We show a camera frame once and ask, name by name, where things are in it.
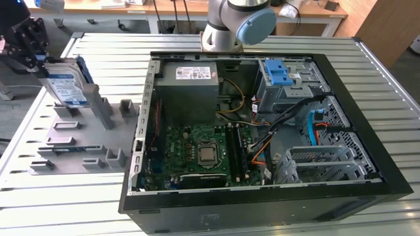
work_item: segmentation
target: wooden table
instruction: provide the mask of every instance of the wooden table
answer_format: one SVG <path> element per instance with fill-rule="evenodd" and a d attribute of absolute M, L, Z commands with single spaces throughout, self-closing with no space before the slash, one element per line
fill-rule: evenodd
<path fill-rule="evenodd" d="M 175 20 L 173 3 L 171 0 L 155 0 L 161 20 Z M 27 0 L 27 5 L 33 16 L 53 19 L 116 19 L 116 20 L 147 20 L 151 33 L 159 33 L 157 15 L 152 0 L 145 5 L 128 5 L 127 8 L 100 9 L 99 0 L 65 0 L 64 14 L 57 14 L 39 9 L 33 0 Z M 324 9 L 327 0 L 320 0 L 319 6 L 315 1 L 307 0 L 300 7 L 303 24 L 327 24 L 323 36 L 333 36 L 341 19 L 347 17 L 345 11 L 337 7 L 336 11 Z M 189 18 L 192 21 L 207 21 L 208 2 L 205 0 L 187 0 Z M 185 7 L 181 0 L 176 1 L 179 20 L 187 20 Z M 279 13 L 281 7 L 273 7 Z M 279 23 L 296 23 L 296 19 L 277 17 Z"/>

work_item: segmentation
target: orange wire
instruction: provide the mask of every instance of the orange wire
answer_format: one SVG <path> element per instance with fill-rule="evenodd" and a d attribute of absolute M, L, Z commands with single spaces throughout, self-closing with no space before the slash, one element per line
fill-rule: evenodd
<path fill-rule="evenodd" d="M 315 130 L 315 138 L 316 138 L 316 145 L 320 144 L 320 134 L 317 132 L 317 130 Z"/>
<path fill-rule="evenodd" d="M 328 123 L 317 123 L 315 126 L 319 126 L 319 125 L 328 126 L 329 124 Z M 316 138 L 316 145 L 319 145 L 320 144 L 320 134 L 319 134 L 317 130 L 315 130 L 315 138 Z"/>
<path fill-rule="evenodd" d="M 256 115 L 256 113 L 252 114 L 252 124 L 261 124 L 261 122 L 255 121 L 255 115 Z"/>
<path fill-rule="evenodd" d="M 265 162 L 259 162 L 259 161 L 255 161 L 255 160 L 256 160 L 257 156 L 261 154 L 261 152 L 264 151 L 264 149 L 265 149 L 267 145 L 269 144 L 272 138 L 273 138 L 273 137 L 269 138 L 268 142 L 264 144 L 264 146 L 261 147 L 261 149 L 257 151 L 257 153 L 256 153 L 256 155 L 255 155 L 255 157 L 252 158 L 252 161 L 251 161 L 252 164 L 261 164 L 261 163 L 265 164 Z"/>

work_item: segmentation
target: table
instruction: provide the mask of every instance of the table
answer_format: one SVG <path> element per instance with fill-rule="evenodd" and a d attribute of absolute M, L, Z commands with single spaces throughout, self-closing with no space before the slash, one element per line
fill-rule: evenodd
<path fill-rule="evenodd" d="M 273 36 L 245 52 L 325 54 L 415 193 L 339 222 L 212 231 L 200 235 L 419 235 L 420 107 L 363 43 Z M 197 51 L 197 35 L 75 34 L 63 57 L 81 55 L 111 103 L 141 102 L 151 51 Z M 31 176 L 55 112 L 41 89 L 0 159 L 0 235 L 144 235 L 117 213 L 124 174 Z"/>
<path fill-rule="evenodd" d="M 188 12 L 192 21 L 207 21 L 208 4 L 203 0 L 187 0 Z M 324 9 L 327 0 L 320 0 L 321 7 L 309 0 L 300 7 L 303 24 L 327 24 L 323 36 L 335 35 L 336 29 L 343 19 L 347 17 L 345 11 L 337 7 L 336 11 Z M 33 0 L 25 0 L 31 13 L 36 17 L 51 19 L 115 19 L 115 20 L 147 20 L 151 33 L 159 33 L 157 15 L 152 0 L 145 5 L 128 5 L 128 8 L 100 9 L 99 0 L 65 0 L 65 10 L 63 14 L 48 12 L 35 6 Z M 173 3 L 169 0 L 156 0 L 157 10 L 161 20 L 175 20 Z M 179 20 L 185 21 L 185 7 L 181 0 L 176 1 Z M 280 7 L 273 7 L 279 14 Z M 277 17 L 279 23 L 296 23 L 296 19 Z"/>

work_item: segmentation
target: aluminum table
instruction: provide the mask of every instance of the aluminum table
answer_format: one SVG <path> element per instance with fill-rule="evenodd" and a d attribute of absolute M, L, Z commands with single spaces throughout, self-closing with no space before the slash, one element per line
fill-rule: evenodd
<path fill-rule="evenodd" d="M 76 33 L 61 56 L 84 57 L 109 102 L 141 102 L 149 52 L 199 49 L 195 35 Z M 415 193 L 336 222 L 188 235 L 420 235 L 420 107 L 368 48 L 349 38 L 271 37 L 245 51 L 328 56 Z M 144 235 L 117 213 L 123 173 L 28 174 L 53 117 L 52 99 L 41 89 L 0 159 L 0 235 Z"/>

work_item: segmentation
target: yellow wire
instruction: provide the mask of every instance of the yellow wire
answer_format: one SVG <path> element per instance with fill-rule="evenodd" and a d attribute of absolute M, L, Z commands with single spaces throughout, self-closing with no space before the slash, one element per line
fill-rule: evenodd
<path fill-rule="evenodd" d="M 216 111 L 216 113 L 232 113 L 232 112 L 237 111 L 239 109 L 241 109 L 241 108 L 243 108 L 243 105 L 244 105 L 244 103 L 245 103 L 245 96 L 244 96 L 244 92 L 241 91 L 241 89 L 240 89 L 240 88 L 237 87 L 237 85 L 232 82 L 232 80 L 229 80 L 229 79 L 224 79 L 224 80 L 229 81 L 231 84 L 232 84 L 232 85 L 235 86 L 235 88 L 237 89 L 237 91 L 241 93 L 243 101 L 241 101 L 241 104 L 240 104 L 240 106 L 239 106 L 237 108 L 235 108 L 235 109 L 232 109 L 232 110 L 227 110 L 227 111 Z"/>

